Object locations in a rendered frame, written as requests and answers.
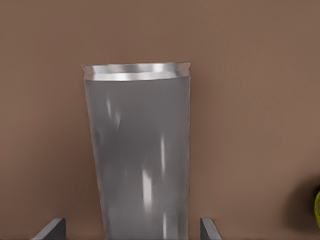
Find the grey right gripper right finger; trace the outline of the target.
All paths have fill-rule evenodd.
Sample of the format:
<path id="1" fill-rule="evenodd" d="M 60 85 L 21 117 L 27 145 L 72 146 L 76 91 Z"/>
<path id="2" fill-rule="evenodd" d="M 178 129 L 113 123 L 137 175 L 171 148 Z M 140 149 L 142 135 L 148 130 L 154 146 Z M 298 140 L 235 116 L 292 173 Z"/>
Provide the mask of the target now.
<path id="1" fill-rule="evenodd" d="M 200 240 L 222 240 L 214 222 L 210 218 L 200 219 Z"/>

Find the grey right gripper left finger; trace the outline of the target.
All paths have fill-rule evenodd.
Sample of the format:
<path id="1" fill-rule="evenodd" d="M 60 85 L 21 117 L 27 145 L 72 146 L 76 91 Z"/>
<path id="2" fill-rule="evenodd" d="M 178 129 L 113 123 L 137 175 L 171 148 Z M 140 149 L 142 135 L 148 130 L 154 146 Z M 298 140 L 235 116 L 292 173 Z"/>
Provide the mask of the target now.
<path id="1" fill-rule="evenodd" d="M 66 220 L 54 218 L 31 240 L 66 240 Z"/>

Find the yellow-green tennis ball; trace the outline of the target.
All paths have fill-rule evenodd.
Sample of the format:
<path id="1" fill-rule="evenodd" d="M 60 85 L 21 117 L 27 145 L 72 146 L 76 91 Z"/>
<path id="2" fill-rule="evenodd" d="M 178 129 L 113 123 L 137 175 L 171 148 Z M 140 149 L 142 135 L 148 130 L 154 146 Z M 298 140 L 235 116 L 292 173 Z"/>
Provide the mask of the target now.
<path id="1" fill-rule="evenodd" d="M 317 227 L 320 229 L 320 191 L 318 191 L 315 196 L 314 215 L 315 215 Z"/>

